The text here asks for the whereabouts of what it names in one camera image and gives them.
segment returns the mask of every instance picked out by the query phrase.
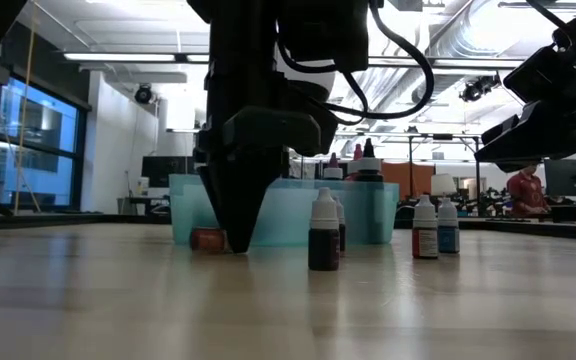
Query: table surface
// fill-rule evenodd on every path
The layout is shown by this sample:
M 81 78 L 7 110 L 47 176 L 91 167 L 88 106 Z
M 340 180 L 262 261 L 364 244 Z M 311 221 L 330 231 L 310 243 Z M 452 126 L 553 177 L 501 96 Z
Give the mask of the table surface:
M 576 240 L 410 232 L 351 246 L 193 255 L 170 226 L 0 231 L 0 359 L 576 359 Z

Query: pole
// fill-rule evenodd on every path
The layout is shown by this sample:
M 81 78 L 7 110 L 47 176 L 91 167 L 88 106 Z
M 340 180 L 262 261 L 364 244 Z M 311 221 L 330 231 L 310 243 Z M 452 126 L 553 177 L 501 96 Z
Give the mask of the pole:
M 415 187 L 413 186 L 414 176 L 412 173 L 412 136 L 408 138 L 408 175 L 410 176 L 410 196 L 415 195 Z
M 475 140 L 475 151 L 479 151 L 479 137 L 475 136 L 473 140 Z M 475 171 L 477 179 L 477 213 L 481 216 L 483 210 L 481 208 L 481 172 L 479 169 L 479 160 L 477 159 L 475 159 Z

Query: camera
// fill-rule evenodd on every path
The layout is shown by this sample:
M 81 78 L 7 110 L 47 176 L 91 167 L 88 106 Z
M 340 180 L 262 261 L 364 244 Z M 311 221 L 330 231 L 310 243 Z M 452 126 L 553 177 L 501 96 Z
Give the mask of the camera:
M 139 85 L 139 89 L 135 93 L 135 101 L 142 105 L 150 105 L 157 101 L 157 94 L 152 91 L 152 85 Z

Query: black cable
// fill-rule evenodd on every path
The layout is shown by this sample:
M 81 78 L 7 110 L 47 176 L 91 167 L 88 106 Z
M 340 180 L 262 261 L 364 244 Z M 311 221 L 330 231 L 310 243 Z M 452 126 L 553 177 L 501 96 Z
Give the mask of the black cable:
M 419 110 L 421 110 L 432 97 L 432 93 L 435 89 L 435 76 L 432 72 L 432 66 L 428 59 L 424 56 L 424 54 L 419 51 L 414 45 L 412 45 L 408 40 L 403 38 L 402 36 L 398 35 L 394 31 L 390 30 L 386 24 L 384 24 L 381 16 L 379 16 L 379 4 L 378 0 L 370 0 L 370 11 L 372 12 L 372 16 L 375 19 L 375 23 L 377 24 L 377 28 L 386 35 L 390 40 L 392 40 L 395 44 L 397 44 L 400 48 L 402 48 L 406 53 L 408 53 L 418 64 L 421 70 L 424 72 L 424 76 L 426 78 L 426 91 L 424 95 L 421 97 L 421 100 L 415 106 L 408 110 L 396 112 L 396 113 L 370 113 L 370 112 L 361 112 L 358 110 L 346 108 L 343 106 L 335 105 L 335 104 L 326 104 L 326 107 L 333 111 L 338 111 L 350 115 L 356 116 L 363 116 L 370 119 L 377 119 L 377 120 L 389 120 L 389 119 L 398 119 L 406 116 L 410 116 Z
M 354 91 L 355 94 L 357 95 L 357 97 L 359 98 L 359 101 L 361 101 L 361 105 L 364 108 L 364 111 L 362 112 L 362 114 L 367 114 L 368 113 L 368 98 L 366 98 L 366 94 L 364 94 L 364 92 L 361 90 L 361 87 L 359 86 L 359 84 L 357 84 L 357 80 L 355 80 L 355 78 L 352 76 L 352 74 L 350 74 L 348 72 L 344 72 L 342 74 L 344 75 L 344 78 L 348 82 L 348 85 L 350 85 L 350 88 L 352 89 L 352 91 Z M 363 115 L 358 115 L 358 116 L 361 116 L 361 119 L 359 119 L 357 121 L 346 121 L 346 120 L 339 119 L 339 117 L 337 117 L 337 122 L 340 123 L 341 125 L 346 125 L 346 126 L 359 125 L 359 124 L 361 124 L 362 121 L 364 121 L 365 117 Z
M 546 9 L 539 0 L 526 0 L 526 3 L 532 6 L 533 9 L 537 10 L 543 17 L 548 19 L 551 23 L 555 24 L 568 38 L 570 45 L 572 45 L 572 37 L 570 36 L 570 28 L 568 24 L 566 24 L 563 20 L 557 17 L 557 15 L 550 12 L 550 10 Z
M 289 68 L 295 71 L 304 74 L 321 74 L 337 71 L 337 66 L 334 64 L 326 66 L 305 66 L 299 64 L 298 62 L 293 60 L 290 57 L 290 55 L 288 55 L 288 52 L 286 51 L 286 46 L 283 43 L 283 41 L 281 41 L 281 39 L 277 40 L 277 47 L 279 48 L 279 54 L 281 54 L 281 58 L 284 59 L 286 65 L 288 65 Z

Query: cord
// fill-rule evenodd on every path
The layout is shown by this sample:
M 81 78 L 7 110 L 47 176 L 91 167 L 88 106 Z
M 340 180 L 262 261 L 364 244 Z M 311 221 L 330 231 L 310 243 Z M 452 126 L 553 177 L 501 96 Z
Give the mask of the cord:
M 363 121 L 364 118 L 377 119 L 377 120 L 390 120 L 410 116 L 418 112 L 424 106 L 426 106 L 426 104 L 428 104 L 430 98 L 432 97 L 432 93 L 435 89 L 435 76 L 432 72 L 432 66 L 430 65 L 430 62 L 428 62 L 428 59 L 426 59 L 424 54 L 421 51 L 419 51 L 419 49 L 417 49 L 414 45 L 412 45 L 410 42 L 408 42 L 408 40 L 406 40 L 399 34 L 390 30 L 388 26 L 384 24 L 383 20 L 381 19 L 381 16 L 379 15 L 379 0 L 370 0 L 370 11 L 373 15 L 373 18 L 375 19 L 377 28 L 379 28 L 379 30 L 384 35 L 386 35 L 386 37 L 388 37 L 391 41 L 397 44 L 402 50 L 408 53 L 419 64 L 419 67 L 424 72 L 424 76 L 426 78 L 426 91 L 424 92 L 424 95 L 422 96 L 421 100 L 408 110 L 396 113 L 371 113 L 368 112 L 368 106 L 367 106 L 368 101 L 366 99 L 366 95 L 364 94 L 363 90 L 361 90 L 361 88 L 359 87 L 359 84 L 357 84 L 355 79 L 350 74 L 343 74 L 344 77 L 346 78 L 346 81 L 348 81 L 350 87 L 362 101 L 362 105 L 364 105 L 364 110 L 360 111 L 336 104 L 325 103 L 324 106 L 329 110 L 362 117 L 362 119 L 359 120 L 359 122 L 357 121 L 350 122 L 338 118 L 337 121 L 342 125 L 348 125 L 348 126 L 357 125 L 361 121 Z M 277 44 L 279 48 L 279 53 L 281 54 L 281 57 L 283 58 L 284 62 L 286 63 L 286 65 L 288 65 L 288 67 L 290 67 L 295 71 L 305 74 L 320 74 L 325 72 L 337 71 L 336 65 L 312 67 L 298 64 L 296 61 L 290 58 L 290 56 L 286 51 L 285 44 L 283 43 L 283 41 L 281 41 L 281 39 L 277 41 Z
M 364 92 L 361 90 L 361 87 L 357 83 L 357 80 L 355 80 L 355 78 L 352 76 L 351 73 L 343 72 L 342 74 L 344 75 L 344 78 L 348 82 L 348 85 L 350 85 L 350 88 L 352 89 L 352 91 L 354 91 L 355 94 L 357 95 L 357 97 L 359 97 L 359 101 L 361 101 L 361 106 L 363 106 L 363 108 L 364 108 L 362 114 L 367 114 L 368 113 L 368 99 L 366 98 L 366 94 L 364 94 Z M 347 121 L 347 120 L 342 120 L 339 117 L 337 117 L 337 122 L 340 123 L 341 125 L 346 125 L 346 126 L 359 125 L 365 119 L 364 116 L 362 116 L 362 115 L 359 115 L 359 116 L 361 116 L 361 119 L 359 119 L 357 121 Z
M 537 10 L 543 17 L 548 19 L 551 23 L 555 24 L 568 38 L 568 42 L 572 45 L 572 37 L 570 36 L 570 28 L 568 24 L 566 24 L 563 20 L 557 17 L 557 15 L 550 12 L 550 10 L 546 9 L 539 0 L 526 0 L 526 3 L 530 5 L 533 9 Z
M 288 55 L 288 52 L 286 51 L 286 45 L 281 40 L 281 38 L 277 40 L 277 47 L 279 48 L 279 54 L 281 54 L 281 58 L 284 60 L 286 65 L 295 71 L 304 74 L 322 74 L 337 71 L 337 65 L 334 64 L 326 66 L 306 66 L 299 64 Z
M 370 119 L 377 119 L 377 120 L 389 120 L 389 119 L 398 119 L 406 116 L 410 116 L 419 110 L 421 110 L 432 97 L 432 93 L 435 89 L 435 76 L 432 72 L 432 66 L 428 59 L 424 56 L 424 54 L 419 51 L 414 45 L 412 45 L 408 40 L 403 38 L 402 36 L 398 35 L 394 31 L 390 30 L 386 24 L 384 24 L 381 16 L 379 15 L 379 0 L 370 0 L 370 11 L 372 13 L 373 18 L 375 19 L 375 23 L 377 24 L 377 28 L 384 33 L 390 40 L 392 40 L 395 44 L 397 44 L 400 48 L 402 48 L 406 53 L 408 53 L 420 66 L 421 70 L 424 72 L 424 76 L 426 78 L 426 91 L 422 96 L 421 100 L 415 104 L 410 109 L 396 112 L 396 113 L 369 113 L 369 112 L 360 112 L 354 109 L 345 108 L 343 106 L 335 105 L 335 104 L 326 104 L 326 107 L 333 111 L 339 111 L 346 114 L 357 115 L 357 116 L 364 116 Z
M 0 121 L 3 121 L 3 120 L 4 120 L 4 116 L 1 113 L 1 106 L 0 106 Z M 8 149 L 10 150 L 10 154 L 12 155 L 12 159 L 15 162 L 15 167 L 17 167 L 19 159 L 17 159 L 17 157 L 15 156 L 15 149 L 13 149 L 13 147 L 12 147 L 12 142 L 10 141 L 10 137 L 8 136 L 8 131 L 4 131 L 4 136 L 6 137 L 6 143 L 8 144 Z M 37 202 L 37 198 L 35 198 L 35 193 L 30 188 L 30 185 L 28 185 L 28 183 L 26 182 L 26 177 L 24 176 L 23 169 L 21 171 L 21 181 L 23 181 L 24 186 L 28 189 L 28 192 L 30 193 L 30 197 L 32 198 L 32 202 L 35 204 L 35 208 L 37 209 L 37 212 L 41 212 L 41 208 L 39 207 L 39 203 Z
M 30 45 L 28 46 L 28 62 L 26 63 L 26 88 L 24 89 L 24 104 L 21 110 L 21 128 L 19 129 L 19 149 L 17 150 L 17 192 L 15 194 L 15 215 L 19 214 L 19 192 L 21 191 L 21 164 L 24 156 L 24 132 L 26 130 L 26 115 L 28 110 L 28 89 L 32 69 L 32 55 L 35 48 L 35 31 L 37 27 L 37 3 L 33 2 L 32 24 L 30 26 Z

